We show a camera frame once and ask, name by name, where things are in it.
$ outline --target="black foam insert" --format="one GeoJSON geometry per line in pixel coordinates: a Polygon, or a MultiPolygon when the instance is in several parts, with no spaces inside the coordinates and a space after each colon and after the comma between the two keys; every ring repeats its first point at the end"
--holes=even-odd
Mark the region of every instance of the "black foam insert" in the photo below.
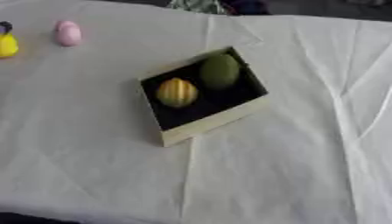
{"type": "Polygon", "coordinates": [[[232,87],[224,90],[211,90],[203,85],[199,73],[204,60],[142,80],[143,90],[162,130],[170,130],[197,121],[268,93],[233,48],[227,49],[226,53],[232,55],[239,62],[240,76],[232,87]],[[174,77],[190,81],[199,90],[197,100],[190,106],[170,108],[157,99],[156,92],[159,85],[174,77]]]}

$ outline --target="dark background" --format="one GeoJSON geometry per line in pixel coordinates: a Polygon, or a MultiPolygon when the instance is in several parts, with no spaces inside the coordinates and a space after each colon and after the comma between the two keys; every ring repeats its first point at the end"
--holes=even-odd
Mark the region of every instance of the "dark background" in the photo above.
{"type": "MultiPolygon", "coordinates": [[[[165,7],[170,0],[106,0],[133,4],[153,4],[165,7]]],[[[358,18],[392,21],[392,3],[366,6],[346,0],[263,0],[275,15],[309,15],[336,18],[358,18]]]]}

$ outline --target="yellow toy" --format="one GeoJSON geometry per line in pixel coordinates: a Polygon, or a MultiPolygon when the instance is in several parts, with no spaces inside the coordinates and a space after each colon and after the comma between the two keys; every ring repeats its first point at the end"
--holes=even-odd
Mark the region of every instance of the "yellow toy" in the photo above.
{"type": "Polygon", "coordinates": [[[189,81],[172,78],[164,81],[157,90],[157,98],[175,109],[186,107],[198,97],[198,89],[189,81]]]}
{"type": "Polygon", "coordinates": [[[0,59],[14,56],[18,50],[18,42],[11,34],[12,24],[0,22],[0,59]]]}

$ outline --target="white sheet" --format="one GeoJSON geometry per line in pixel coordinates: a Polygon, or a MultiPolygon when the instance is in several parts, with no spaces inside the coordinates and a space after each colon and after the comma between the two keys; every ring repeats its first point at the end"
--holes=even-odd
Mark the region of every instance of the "white sheet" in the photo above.
{"type": "Polygon", "coordinates": [[[215,17],[150,6],[0,2],[0,208],[92,223],[391,223],[392,24],[215,17]],[[58,19],[84,43],[51,41],[58,19]],[[135,78],[235,45],[260,112],[171,148],[135,78]]]}

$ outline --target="cardboard box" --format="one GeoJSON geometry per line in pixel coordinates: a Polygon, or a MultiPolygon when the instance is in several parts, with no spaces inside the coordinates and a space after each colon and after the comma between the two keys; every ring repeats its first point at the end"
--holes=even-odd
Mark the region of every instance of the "cardboard box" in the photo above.
{"type": "Polygon", "coordinates": [[[140,82],[159,125],[164,146],[170,146],[254,113],[263,104],[264,96],[268,93],[233,47],[182,61],[140,82]],[[221,91],[204,87],[199,77],[203,61],[216,53],[232,55],[241,67],[238,81],[232,87],[221,91]],[[156,98],[159,85],[174,77],[190,81],[199,90],[198,99],[192,105],[185,108],[169,108],[156,98]]]}

